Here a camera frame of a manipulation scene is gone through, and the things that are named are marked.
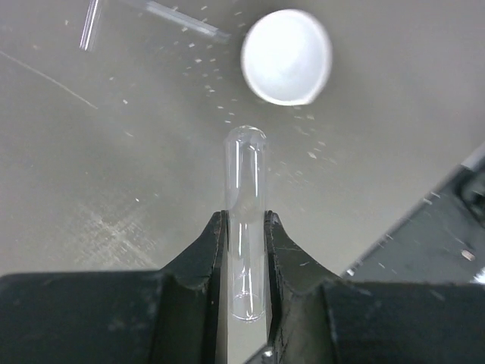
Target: white particle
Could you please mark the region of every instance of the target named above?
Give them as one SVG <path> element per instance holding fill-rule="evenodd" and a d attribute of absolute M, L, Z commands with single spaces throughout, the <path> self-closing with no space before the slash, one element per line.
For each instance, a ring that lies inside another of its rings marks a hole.
<path fill-rule="evenodd" d="M 470 262 L 475 260 L 475 256 L 467 250 L 462 250 L 462 256 Z"/>
<path fill-rule="evenodd" d="M 477 275 L 475 275 L 474 280 L 472 282 L 485 284 L 485 268 L 483 268 L 481 271 L 478 272 Z"/>

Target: white circular object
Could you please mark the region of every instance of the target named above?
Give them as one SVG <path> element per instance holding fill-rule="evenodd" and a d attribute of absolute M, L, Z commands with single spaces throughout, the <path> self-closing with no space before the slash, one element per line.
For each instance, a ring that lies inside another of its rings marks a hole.
<path fill-rule="evenodd" d="M 249 31 L 241 53 L 249 88 L 276 105 L 313 102 L 332 68 L 332 44 L 324 27 L 301 10 L 275 11 Z"/>

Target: test tube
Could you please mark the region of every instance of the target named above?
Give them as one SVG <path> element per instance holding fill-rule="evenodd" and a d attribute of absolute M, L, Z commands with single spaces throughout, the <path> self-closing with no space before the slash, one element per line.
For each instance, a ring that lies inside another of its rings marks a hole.
<path fill-rule="evenodd" d="M 224 148 L 229 307 L 237 319 L 253 322 L 265 311 L 266 136 L 255 127 L 238 127 L 230 131 Z"/>

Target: glass tube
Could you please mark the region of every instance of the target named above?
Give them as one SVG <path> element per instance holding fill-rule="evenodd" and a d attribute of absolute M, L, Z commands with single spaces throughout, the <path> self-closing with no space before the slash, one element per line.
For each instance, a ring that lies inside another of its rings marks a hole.
<path fill-rule="evenodd" d="M 253 322 L 265 310 L 266 136 L 255 127 L 238 127 L 229 133 L 224 148 L 230 311 L 240 320 Z"/>

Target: gray surface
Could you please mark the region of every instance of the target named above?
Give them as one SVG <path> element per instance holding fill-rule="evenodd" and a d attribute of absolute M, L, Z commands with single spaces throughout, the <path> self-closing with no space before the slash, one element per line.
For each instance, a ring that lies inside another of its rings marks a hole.
<path fill-rule="evenodd" d="M 485 140 L 480 0 L 171 1 L 231 44 L 110 0 L 81 52 L 87 0 L 0 4 L 1 273 L 166 264 L 224 207 L 241 124 L 271 145 L 268 208 L 341 271 Z M 238 62 L 249 26 L 292 7 L 334 45 L 301 110 L 258 102 Z"/>

